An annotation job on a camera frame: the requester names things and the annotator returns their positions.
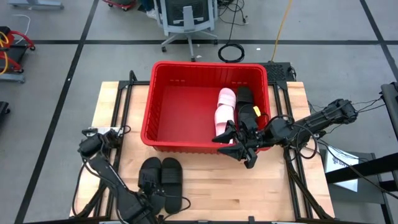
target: black slipper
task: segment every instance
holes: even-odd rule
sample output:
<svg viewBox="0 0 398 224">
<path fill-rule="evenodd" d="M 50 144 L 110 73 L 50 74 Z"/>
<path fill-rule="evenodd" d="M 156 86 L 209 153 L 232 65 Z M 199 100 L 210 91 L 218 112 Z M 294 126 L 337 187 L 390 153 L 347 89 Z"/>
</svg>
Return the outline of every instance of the black slipper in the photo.
<svg viewBox="0 0 398 224">
<path fill-rule="evenodd" d="M 138 187 L 148 196 L 153 206 L 152 213 L 159 214 L 165 204 L 165 197 L 154 194 L 160 189 L 160 171 L 162 163 L 156 157 L 148 158 L 141 165 L 138 177 Z"/>
<path fill-rule="evenodd" d="M 182 206 L 182 167 L 178 160 L 174 158 L 163 160 L 162 187 L 166 194 L 165 211 L 169 214 L 179 212 Z"/>
</svg>

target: wooden tabletop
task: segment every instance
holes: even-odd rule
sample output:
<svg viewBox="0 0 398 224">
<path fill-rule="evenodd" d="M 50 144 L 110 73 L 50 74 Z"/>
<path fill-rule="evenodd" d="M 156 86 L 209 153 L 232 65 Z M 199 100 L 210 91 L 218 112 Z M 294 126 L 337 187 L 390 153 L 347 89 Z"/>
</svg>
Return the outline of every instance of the wooden tabletop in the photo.
<svg viewBox="0 0 398 224">
<path fill-rule="evenodd" d="M 116 99 L 118 82 L 103 82 L 93 118 L 94 127 L 109 127 Z M 301 82 L 288 83 L 290 103 L 296 120 L 310 114 Z M 168 220 L 212 220 L 212 221 L 247 221 L 254 216 L 256 221 L 293 221 L 294 213 L 289 189 L 288 174 L 282 148 L 274 146 L 266 152 L 260 152 L 253 169 L 246 169 L 242 162 L 228 156 L 214 154 L 187 154 L 157 152 L 146 146 L 140 138 L 140 131 L 148 86 L 133 86 L 129 105 L 127 125 L 131 132 L 124 137 L 119 175 L 133 191 L 138 190 L 138 173 L 142 163 L 149 157 L 160 160 L 174 157 L 183 167 L 183 195 L 191 200 L 190 209 Z M 124 91 L 118 122 L 120 123 Z M 272 87 L 269 87 L 271 115 L 277 115 Z M 282 102 L 283 112 L 287 114 Z M 302 150 L 310 155 L 312 151 Z M 329 190 L 319 155 L 313 159 L 303 159 L 303 167 L 309 191 L 325 211 L 334 217 Z M 75 201 L 77 212 L 90 200 L 98 189 L 98 178 L 83 171 Z M 305 217 L 303 198 L 297 188 L 301 216 Z M 104 215 L 108 192 L 104 194 L 101 214 Z"/>
</svg>

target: chair backrest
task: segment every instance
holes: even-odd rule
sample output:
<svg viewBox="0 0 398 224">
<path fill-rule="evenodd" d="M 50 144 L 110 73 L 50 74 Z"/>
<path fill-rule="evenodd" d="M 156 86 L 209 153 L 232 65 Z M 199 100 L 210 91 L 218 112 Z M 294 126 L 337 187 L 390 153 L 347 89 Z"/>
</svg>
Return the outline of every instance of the chair backrest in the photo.
<svg viewBox="0 0 398 224">
<path fill-rule="evenodd" d="M 215 26 L 215 0 L 155 0 L 158 25 L 168 32 L 196 32 Z"/>
</svg>

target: red equipment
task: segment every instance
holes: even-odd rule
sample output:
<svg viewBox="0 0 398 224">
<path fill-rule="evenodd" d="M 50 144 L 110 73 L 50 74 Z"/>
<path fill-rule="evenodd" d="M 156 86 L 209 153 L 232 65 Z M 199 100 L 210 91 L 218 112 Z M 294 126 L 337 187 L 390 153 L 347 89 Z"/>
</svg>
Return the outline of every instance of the red equipment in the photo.
<svg viewBox="0 0 398 224">
<path fill-rule="evenodd" d="M 261 65 L 157 62 L 152 77 L 141 139 L 158 151 L 216 154 L 228 144 L 214 143 L 218 93 L 247 86 L 254 104 L 270 114 L 267 72 Z M 268 116 L 257 119 L 259 128 Z"/>
<path fill-rule="evenodd" d="M 24 69 L 20 64 L 22 57 L 24 56 L 26 49 L 29 48 L 31 50 L 35 50 L 36 46 L 25 34 L 22 34 L 18 31 L 10 30 L 10 28 L 8 27 L 5 26 L 0 27 L 0 32 L 4 33 L 8 38 L 8 44 L 4 44 L 4 47 L 8 49 L 5 52 L 8 56 L 8 64 L 9 64 L 7 71 L 18 72 L 18 73 L 24 72 Z M 13 45 L 12 43 L 15 39 L 14 35 L 21 36 L 27 42 L 27 45 Z M 1 36 L 0 38 L 3 41 L 3 43 L 6 41 L 3 36 Z M 5 60 L 4 52 L 2 51 L 0 51 L 0 59 Z"/>
<path fill-rule="evenodd" d="M 113 1 L 111 1 L 111 0 L 102 0 L 102 1 L 108 3 L 108 6 L 109 6 L 109 7 L 116 6 L 116 7 L 119 7 L 119 8 L 121 8 L 121 9 L 123 9 L 123 11 L 125 11 L 125 12 L 126 12 L 127 10 L 129 10 L 130 8 L 136 6 L 136 0 L 131 1 L 131 3 L 130 3 L 130 4 L 127 4 L 127 5 L 118 4 L 118 3 L 113 2 Z"/>
</svg>

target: white cable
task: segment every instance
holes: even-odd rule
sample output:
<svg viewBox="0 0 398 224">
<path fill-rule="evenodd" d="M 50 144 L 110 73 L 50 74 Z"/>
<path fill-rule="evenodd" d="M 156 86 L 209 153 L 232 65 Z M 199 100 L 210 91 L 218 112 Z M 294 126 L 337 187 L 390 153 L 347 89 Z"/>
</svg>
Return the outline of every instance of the white cable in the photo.
<svg viewBox="0 0 398 224">
<path fill-rule="evenodd" d="M 27 16 L 27 15 L 22 15 L 22 14 L 14 14 L 13 16 L 23 16 L 23 17 L 26 17 L 27 19 L 28 19 L 28 22 L 27 22 L 27 27 L 26 27 L 26 32 L 25 32 L 25 35 L 27 34 L 27 32 L 29 31 L 29 26 L 30 26 L 30 17 L 29 16 Z M 23 37 L 21 37 L 21 39 L 19 39 L 15 44 L 19 44 L 19 42 L 21 42 L 22 40 L 23 40 L 24 38 Z"/>
</svg>

